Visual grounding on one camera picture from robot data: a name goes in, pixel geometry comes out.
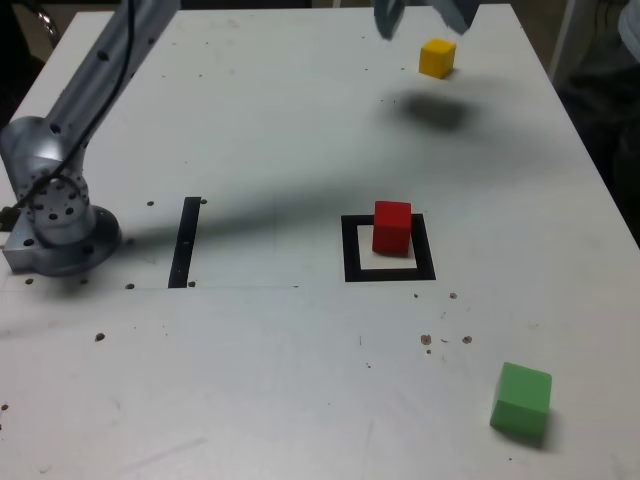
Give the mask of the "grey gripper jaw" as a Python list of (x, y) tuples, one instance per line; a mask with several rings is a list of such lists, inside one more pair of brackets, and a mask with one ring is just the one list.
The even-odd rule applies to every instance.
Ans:
[(384, 40), (391, 41), (405, 10), (403, 0), (375, 0), (374, 19), (376, 28)]
[(478, 0), (433, 0), (433, 8), (448, 28), (464, 35), (471, 27), (479, 9)]

